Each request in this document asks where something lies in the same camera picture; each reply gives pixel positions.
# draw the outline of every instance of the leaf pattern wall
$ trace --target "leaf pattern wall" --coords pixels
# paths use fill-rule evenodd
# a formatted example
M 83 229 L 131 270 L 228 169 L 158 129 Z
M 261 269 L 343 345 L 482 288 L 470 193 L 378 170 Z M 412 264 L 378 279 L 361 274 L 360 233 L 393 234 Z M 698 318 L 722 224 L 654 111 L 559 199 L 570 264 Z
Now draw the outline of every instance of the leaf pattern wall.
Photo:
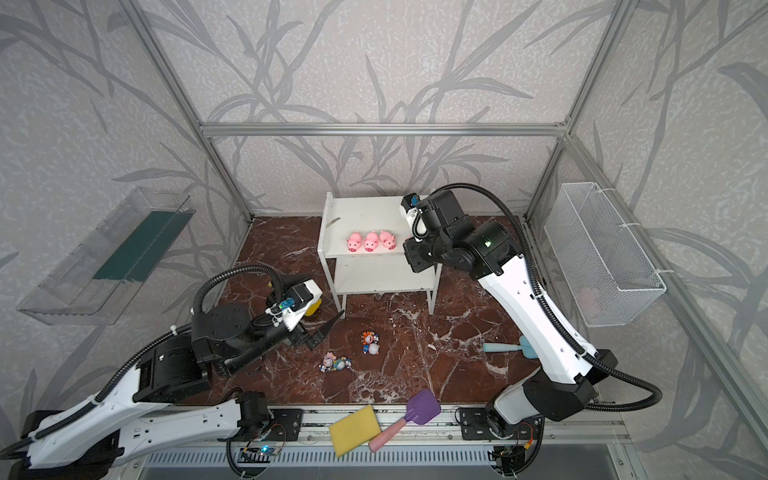
M 142 0 L 207 122 L 559 122 L 614 0 Z M 115 18 L 112 28 L 120 28 Z M 464 180 L 523 211 L 554 139 L 229 138 L 257 212 Z M 467 211 L 494 211 L 468 196 Z
M 768 4 L 640 2 L 576 133 L 689 290 L 768 392 Z M 532 223 L 553 284 L 572 298 L 541 231 L 566 155 Z M 662 297 L 627 326 L 592 329 L 657 407 L 624 414 L 650 478 L 765 478 L 768 458 Z M 607 382 L 623 402 L 637 391 Z
M 554 122 L 571 107 L 614 1 L 141 5 L 204 121 L 371 122 L 394 110 L 394 121 L 463 122 L 492 105 L 482 121 Z M 433 94 L 439 111 L 420 108 Z
M 768 3 L 671 2 L 627 35 L 578 136 L 768 395 Z
M 411 142 L 414 150 L 425 145 L 419 162 L 409 161 Z M 482 184 L 521 213 L 531 201 L 554 139 L 228 137 L 217 147 L 253 211 L 265 214 L 322 214 L 328 191 L 337 197 L 428 193 L 457 181 Z M 252 158 L 259 162 L 247 161 Z M 467 212 L 497 210 L 472 192 L 456 196 Z M 270 199 L 268 205 L 262 203 L 265 199 Z
M 111 2 L 0 5 L 0 443 L 61 409 L 173 323 L 237 257 L 246 224 Z M 197 210 L 109 327 L 46 326 L 16 307 L 136 186 Z M 0 464 L 0 471 L 8 466 Z

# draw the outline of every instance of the yellow object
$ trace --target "yellow object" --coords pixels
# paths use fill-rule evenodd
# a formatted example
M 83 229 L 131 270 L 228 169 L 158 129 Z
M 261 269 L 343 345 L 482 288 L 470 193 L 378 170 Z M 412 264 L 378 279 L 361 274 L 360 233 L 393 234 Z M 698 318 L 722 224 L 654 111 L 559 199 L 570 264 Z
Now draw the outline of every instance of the yellow object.
M 336 450 L 336 457 L 361 446 L 363 443 L 373 440 L 382 432 L 373 407 L 367 407 L 348 415 L 329 427 L 331 442 Z
M 317 303 L 314 305 L 310 305 L 309 309 L 304 313 L 304 316 L 310 316 L 313 313 L 317 311 L 317 309 L 320 307 L 320 304 L 323 302 L 322 298 L 317 299 Z

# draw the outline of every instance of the white wire basket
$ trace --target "white wire basket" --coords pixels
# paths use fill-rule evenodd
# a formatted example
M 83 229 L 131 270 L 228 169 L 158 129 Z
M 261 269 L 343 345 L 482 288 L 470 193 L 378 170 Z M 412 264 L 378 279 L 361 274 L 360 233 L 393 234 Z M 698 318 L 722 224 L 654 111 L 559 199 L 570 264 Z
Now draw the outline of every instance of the white wire basket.
M 594 182 L 562 184 L 545 231 L 588 326 L 626 325 L 667 290 Z

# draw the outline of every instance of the white shelf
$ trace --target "white shelf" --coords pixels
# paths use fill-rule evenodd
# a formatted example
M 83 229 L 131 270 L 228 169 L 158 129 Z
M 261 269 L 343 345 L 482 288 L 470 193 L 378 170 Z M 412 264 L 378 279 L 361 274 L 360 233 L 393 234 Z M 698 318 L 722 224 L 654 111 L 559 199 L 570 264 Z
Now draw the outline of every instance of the white shelf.
M 372 253 L 341 257 L 336 261 L 334 277 L 339 295 L 418 292 L 435 287 L 435 269 L 413 273 L 402 253 L 394 257 Z
M 326 227 L 321 239 L 325 258 L 378 255 L 402 257 L 402 242 L 411 236 L 411 230 L 400 216 L 400 202 L 402 197 L 326 199 L 326 214 L 323 217 Z M 395 236 L 394 250 L 387 250 L 380 242 L 373 252 L 366 252 L 363 248 L 350 252 L 347 248 L 346 240 L 352 233 L 360 232 L 365 238 L 371 231 L 380 234 L 382 230 Z
M 420 273 L 411 270 L 402 250 L 402 242 L 411 236 L 411 230 L 400 216 L 401 202 L 402 197 L 333 198 L 330 192 L 327 194 L 317 255 L 339 311 L 346 308 L 348 295 L 426 291 L 429 314 L 435 312 L 442 265 Z M 364 237 L 382 230 L 395 236 L 394 249 L 388 250 L 381 243 L 373 252 L 350 252 L 347 248 L 346 240 L 352 233 Z M 329 258 L 336 259 L 333 276 L 326 260 Z

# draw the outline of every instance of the metal vent grille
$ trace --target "metal vent grille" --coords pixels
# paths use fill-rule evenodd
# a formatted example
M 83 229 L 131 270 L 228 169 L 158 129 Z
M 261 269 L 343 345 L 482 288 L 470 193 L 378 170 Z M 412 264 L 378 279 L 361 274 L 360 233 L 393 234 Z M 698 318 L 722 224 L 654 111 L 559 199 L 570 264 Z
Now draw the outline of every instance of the metal vent grille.
M 384 447 L 371 453 L 368 447 L 359 447 L 336 457 L 332 446 L 286 447 L 282 453 L 270 458 L 269 467 L 325 467 L 325 466 L 437 466 L 437 465 L 489 465 L 488 450 L 484 445 L 403 445 Z M 227 466 L 223 447 L 178 447 L 150 455 L 148 468 L 218 467 Z

